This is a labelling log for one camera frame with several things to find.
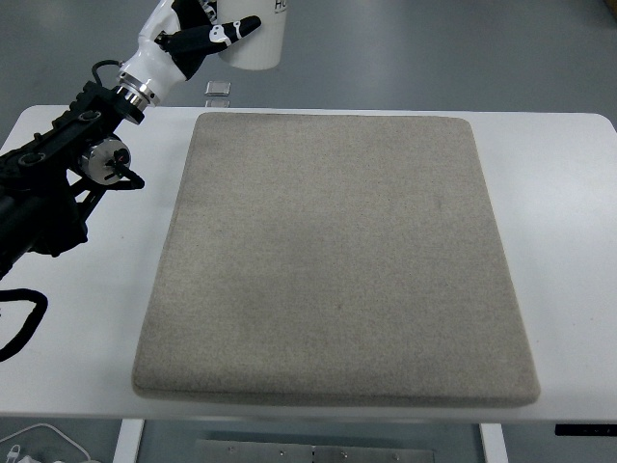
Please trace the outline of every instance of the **metal plate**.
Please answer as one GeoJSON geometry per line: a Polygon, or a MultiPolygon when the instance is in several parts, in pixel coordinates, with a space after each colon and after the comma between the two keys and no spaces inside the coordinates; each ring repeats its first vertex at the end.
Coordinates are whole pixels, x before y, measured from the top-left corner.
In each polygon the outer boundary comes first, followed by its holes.
{"type": "Polygon", "coordinates": [[[229,108],[228,99],[207,99],[205,101],[206,108],[229,108]]]}
{"type": "Polygon", "coordinates": [[[230,82],[211,80],[205,87],[205,94],[208,96],[227,96],[231,88],[230,82]]]}
{"type": "Polygon", "coordinates": [[[431,450],[198,440],[200,463],[434,463],[431,450]]]}

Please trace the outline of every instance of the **white container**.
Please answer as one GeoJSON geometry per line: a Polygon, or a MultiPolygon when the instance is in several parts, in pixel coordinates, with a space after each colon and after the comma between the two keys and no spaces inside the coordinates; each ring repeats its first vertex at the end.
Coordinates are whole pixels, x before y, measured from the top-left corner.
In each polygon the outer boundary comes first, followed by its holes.
{"type": "Polygon", "coordinates": [[[287,1],[218,0],[219,24],[251,15],[261,19],[261,26],[257,30],[219,53],[219,56],[235,68],[263,70],[276,66],[281,60],[287,1]]]}

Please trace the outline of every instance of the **gray floor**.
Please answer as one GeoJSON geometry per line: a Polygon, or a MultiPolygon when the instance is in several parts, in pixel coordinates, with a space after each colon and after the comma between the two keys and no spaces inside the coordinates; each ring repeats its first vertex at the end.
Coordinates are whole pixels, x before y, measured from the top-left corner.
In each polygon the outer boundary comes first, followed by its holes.
{"type": "MultiPolygon", "coordinates": [[[[588,112],[617,126],[617,21],[603,0],[287,3],[277,68],[247,72],[211,57],[164,104],[203,106],[206,82],[227,80],[233,107],[588,112]]],[[[155,4],[0,0],[0,142],[27,107],[70,103],[94,62],[129,58],[155,4]]],[[[111,82],[112,74],[103,75],[111,82]]],[[[14,425],[1,419],[0,431],[13,432],[14,425]]],[[[100,439],[109,444],[118,424],[63,425],[78,442],[102,426],[100,439]]],[[[552,424],[538,426],[504,427],[511,461],[584,463],[617,455],[609,438],[557,439],[552,424]]],[[[107,455],[100,458],[110,461],[107,455]]]]}

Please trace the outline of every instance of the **felt mat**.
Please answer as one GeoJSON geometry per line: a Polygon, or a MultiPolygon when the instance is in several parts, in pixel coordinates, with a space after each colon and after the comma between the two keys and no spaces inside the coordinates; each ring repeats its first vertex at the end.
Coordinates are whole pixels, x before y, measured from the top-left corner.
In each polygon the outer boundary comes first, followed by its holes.
{"type": "Polygon", "coordinates": [[[534,401],[469,123],[200,116],[133,385],[274,405],[534,401]]]}

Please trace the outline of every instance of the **power cord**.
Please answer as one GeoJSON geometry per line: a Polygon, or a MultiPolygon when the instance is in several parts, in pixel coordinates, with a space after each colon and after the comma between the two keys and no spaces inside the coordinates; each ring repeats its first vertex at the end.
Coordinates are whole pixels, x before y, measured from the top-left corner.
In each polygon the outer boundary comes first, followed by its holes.
{"type": "Polygon", "coordinates": [[[100,76],[98,75],[98,69],[102,68],[103,66],[117,66],[118,68],[121,68],[122,67],[122,62],[116,61],[116,60],[103,60],[103,61],[99,61],[98,63],[96,63],[93,66],[94,80],[100,86],[102,86],[103,83],[101,82],[100,76]]]}
{"type": "MultiPolygon", "coordinates": [[[[73,441],[72,439],[70,439],[64,432],[62,432],[60,429],[58,429],[55,426],[52,426],[51,424],[47,424],[46,422],[38,422],[37,424],[33,424],[31,426],[28,427],[24,427],[23,429],[17,431],[14,434],[11,434],[10,436],[7,437],[3,437],[2,439],[0,439],[0,444],[2,444],[3,442],[9,441],[11,440],[13,437],[18,436],[19,434],[23,434],[24,432],[30,431],[31,429],[34,429],[36,427],[47,427],[49,429],[51,429],[52,431],[56,432],[58,435],[60,435],[60,437],[62,437],[63,439],[65,439],[67,442],[69,442],[70,444],[72,444],[76,449],[78,449],[79,451],[81,451],[87,458],[86,462],[84,463],[97,463],[94,460],[92,460],[90,458],[90,454],[83,448],[81,447],[79,444],[77,444],[75,441],[73,441]]],[[[11,447],[11,451],[9,452],[9,454],[7,455],[7,463],[14,463],[16,458],[19,456],[19,452],[21,450],[20,446],[12,446],[11,447]]]]}
{"type": "Polygon", "coordinates": [[[39,327],[47,310],[48,301],[44,294],[32,289],[0,289],[0,302],[30,301],[35,303],[23,326],[7,345],[0,349],[0,362],[9,360],[25,347],[39,327]]]}

